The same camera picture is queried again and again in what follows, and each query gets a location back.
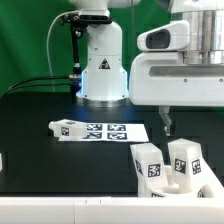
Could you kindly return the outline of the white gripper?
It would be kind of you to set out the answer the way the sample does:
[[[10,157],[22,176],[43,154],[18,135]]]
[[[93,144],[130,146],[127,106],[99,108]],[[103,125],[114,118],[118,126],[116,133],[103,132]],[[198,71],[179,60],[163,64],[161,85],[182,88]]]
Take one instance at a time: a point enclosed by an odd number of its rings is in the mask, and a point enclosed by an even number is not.
[[[182,50],[190,43],[190,25],[172,22],[140,34],[141,53],[131,65],[129,98],[135,105],[155,105],[171,134],[169,106],[224,106],[224,66],[188,65]]]

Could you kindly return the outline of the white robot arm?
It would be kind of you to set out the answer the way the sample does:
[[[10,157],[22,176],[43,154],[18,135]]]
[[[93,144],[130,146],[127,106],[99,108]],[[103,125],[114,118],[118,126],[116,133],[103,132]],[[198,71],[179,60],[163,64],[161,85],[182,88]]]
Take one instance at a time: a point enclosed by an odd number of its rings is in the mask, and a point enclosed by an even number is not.
[[[171,13],[167,25],[140,34],[131,70],[122,68],[122,31],[111,8],[141,0],[69,0],[87,24],[88,62],[80,97],[93,105],[129,98],[159,108],[172,133],[172,106],[224,106],[224,0],[157,0]]]

